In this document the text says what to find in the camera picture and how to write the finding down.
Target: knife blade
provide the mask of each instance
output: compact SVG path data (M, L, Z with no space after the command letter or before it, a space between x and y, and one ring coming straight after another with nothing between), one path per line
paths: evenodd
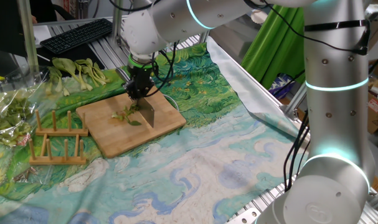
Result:
M153 128L154 127L153 106L151 106L151 104L145 98L138 99L138 106L139 106L140 114L144 117L147 123L149 123L150 126Z

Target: keyboard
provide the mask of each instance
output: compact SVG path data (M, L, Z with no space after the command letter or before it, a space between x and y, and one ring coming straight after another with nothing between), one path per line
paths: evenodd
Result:
M56 35L40 44L55 54L61 54L79 45L94 41L109 34L113 23L106 19L97 19L75 29Z

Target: white fabric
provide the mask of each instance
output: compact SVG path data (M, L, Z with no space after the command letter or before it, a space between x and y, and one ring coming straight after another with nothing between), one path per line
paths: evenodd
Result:
M268 17L268 14L263 11L253 11L251 13L251 19L253 22L257 24L263 24L266 21L266 18Z
M278 107L279 103L269 93L262 90L262 86L248 73L243 71L217 43L211 38L207 39L207 50L211 60L219 67L221 74L238 94L246 109L260 119L271 122L272 125L296 136L297 124L293 124Z

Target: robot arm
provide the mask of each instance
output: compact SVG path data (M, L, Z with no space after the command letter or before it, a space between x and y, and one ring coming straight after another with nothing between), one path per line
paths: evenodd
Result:
M140 67L148 65L153 52L165 48L167 43L225 24L250 11L250 6L264 5L262 2L162 0L148 10L131 14L125 21L124 35L131 50L133 83L142 78L144 82L149 80L149 73L143 75ZM304 6L305 36L313 39L305 39L312 145L295 184L259 216L256 224L356 224L375 169L367 141L367 43L363 46L365 42L361 41L365 39L367 2L269 3Z
M315 0L272 0L287 7L309 5ZM162 0L145 11L132 13L125 21L124 38L132 54L144 57L166 47L230 22L264 6L262 0Z

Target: wooden peg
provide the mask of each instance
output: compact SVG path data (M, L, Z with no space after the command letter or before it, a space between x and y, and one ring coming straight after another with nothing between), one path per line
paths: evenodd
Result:
M82 113L82 129L86 131L87 125L85 123L85 112Z
M38 110L35 110L35 115L37 116L38 130L41 131L42 130L42 125L40 123L40 117L39 117L39 111Z
M81 159L83 159L83 140L82 139L79 141L79 145L80 145L80 152L79 152L79 154L81 156Z
M64 159L69 159L69 140L64 139Z
M67 116L69 118L69 131L71 131L71 111L67 112Z
M78 156L78 146L79 146L79 134L77 134L76 140L75 140L75 153L74 156Z
M32 139L28 139L28 144L29 144L29 149L31 150L32 160L35 160L34 143L32 142Z
M56 112L55 111L52 111L52 121L53 121L53 131L56 131L57 127L56 127Z
M44 141L42 142L42 148L40 149L40 156L45 155L47 134L44 135Z
M52 150L50 148L50 139L46 139L47 156L52 160Z

